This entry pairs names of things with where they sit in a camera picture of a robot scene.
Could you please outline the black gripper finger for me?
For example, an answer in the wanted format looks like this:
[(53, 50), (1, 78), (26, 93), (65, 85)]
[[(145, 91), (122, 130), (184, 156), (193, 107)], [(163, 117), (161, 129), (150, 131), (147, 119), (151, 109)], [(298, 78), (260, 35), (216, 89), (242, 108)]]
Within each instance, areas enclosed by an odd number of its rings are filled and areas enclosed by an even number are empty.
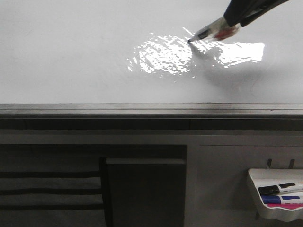
[(255, 9), (256, 0), (232, 0), (228, 5), (223, 17), (229, 27), (240, 23), (242, 27), (252, 22), (249, 14)]
[(287, 2), (288, 0), (262, 0), (240, 20), (242, 27), (247, 26), (260, 16), (264, 15), (273, 8)]

